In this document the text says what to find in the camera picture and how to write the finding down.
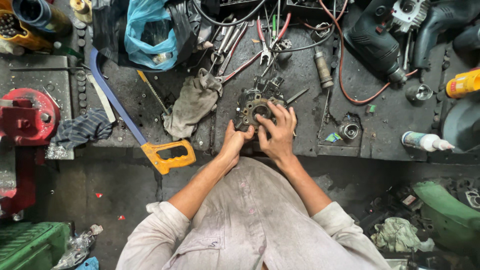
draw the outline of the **floor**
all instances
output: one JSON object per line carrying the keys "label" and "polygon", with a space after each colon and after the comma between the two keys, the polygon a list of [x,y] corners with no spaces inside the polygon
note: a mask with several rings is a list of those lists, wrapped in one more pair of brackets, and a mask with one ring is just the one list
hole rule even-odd
{"label": "floor", "polygon": [[[196,152],[192,166],[167,175],[152,170],[139,148],[86,147],[72,161],[38,166],[37,203],[25,213],[30,221],[74,221],[81,233],[102,225],[91,248],[102,270],[115,269],[128,235],[147,216],[147,203],[167,200],[179,191],[211,156]],[[318,156],[299,158],[306,171],[335,201],[358,218],[366,206],[391,186],[437,177],[480,179],[480,166]],[[269,159],[260,161],[274,167]]]}

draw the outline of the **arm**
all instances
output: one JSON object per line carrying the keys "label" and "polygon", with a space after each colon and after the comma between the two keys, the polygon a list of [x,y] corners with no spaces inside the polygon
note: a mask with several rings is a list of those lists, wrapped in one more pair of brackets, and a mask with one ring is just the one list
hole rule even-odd
{"label": "arm", "polygon": [[[255,116],[262,124],[258,129],[260,149],[288,178],[308,214],[353,256],[360,257],[380,269],[390,269],[373,243],[363,234],[363,230],[353,223],[353,219],[338,203],[332,202],[293,155],[293,131],[297,124],[293,108],[287,110],[271,102],[268,102],[268,107],[276,117],[276,125],[259,114]],[[270,132],[270,139],[267,139],[266,131]]]}
{"label": "arm", "polygon": [[161,269],[173,255],[176,240],[185,236],[205,197],[237,165],[241,147],[252,137],[253,127],[247,132],[235,131],[230,120],[220,153],[168,202],[147,205],[152,214],[128,237],[117,270]]}

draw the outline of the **shirt sleeve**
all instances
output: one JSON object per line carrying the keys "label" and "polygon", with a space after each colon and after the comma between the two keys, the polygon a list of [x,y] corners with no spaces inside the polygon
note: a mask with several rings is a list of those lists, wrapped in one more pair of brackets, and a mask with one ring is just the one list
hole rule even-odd
{"label": "shirt sleeve", "polygon": [[375,245],[363,234],[362,228],[337,202],[330,203],[312,219],[349,253],[369,262],[376,269],[391,269]]}
{"label": "shirt sleeve", "polygon": [[161,269],[173,254],[177,239],[183,239],[190,221],[169,202],[147,205],[151,213],[128,237],[117,270]]}

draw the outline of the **person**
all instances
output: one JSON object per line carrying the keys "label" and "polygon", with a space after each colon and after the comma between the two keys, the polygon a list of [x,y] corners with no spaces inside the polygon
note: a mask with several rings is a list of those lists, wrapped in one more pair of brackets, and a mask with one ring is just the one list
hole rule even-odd
{"label": "person", "polygon": [[147,205],[117,270],[390,269],[293,155],[293,108],[268,106],[276,125],[256,115],[260,148],[288,180],[239,156],[254,129],[230,120],[220,153],[168,201]]}

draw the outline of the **green machine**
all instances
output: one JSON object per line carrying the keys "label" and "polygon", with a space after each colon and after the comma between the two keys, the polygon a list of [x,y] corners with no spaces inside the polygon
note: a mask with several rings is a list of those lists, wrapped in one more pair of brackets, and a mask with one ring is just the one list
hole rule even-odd
{"label": "green machine", "polygon": [[67,222],[0,224],[0,270],[50,270],[71,235]]}
{"label": "green machine", "polygon": [[432,220],[432,239],[458,255],[480,261],[480,212],[451,196],[438,182],[413,186],[423,200],[421,215]]}

